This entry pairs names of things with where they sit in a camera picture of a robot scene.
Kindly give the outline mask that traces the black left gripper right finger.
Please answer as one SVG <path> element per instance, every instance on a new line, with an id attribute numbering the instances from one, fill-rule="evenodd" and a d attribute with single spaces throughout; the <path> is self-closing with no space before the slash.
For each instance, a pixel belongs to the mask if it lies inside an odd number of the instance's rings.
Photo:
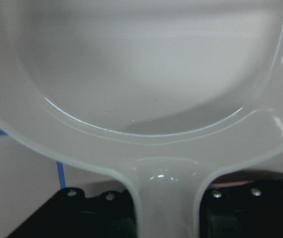
<path id="1" fill-rule="evenodd" d="M 283 180 L 210 186 L 200 204 L 201 238 L 283 238 Z"/>

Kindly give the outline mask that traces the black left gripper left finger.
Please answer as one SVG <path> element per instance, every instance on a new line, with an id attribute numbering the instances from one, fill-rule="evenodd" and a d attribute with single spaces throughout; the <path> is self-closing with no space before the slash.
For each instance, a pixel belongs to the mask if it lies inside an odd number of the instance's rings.
<path id="1" fill-rule="evenodd" d="M 10 238 L 134 238 L 134 204 L 127 190 L 86 197 L 82 189 L 56 192 Z"/>

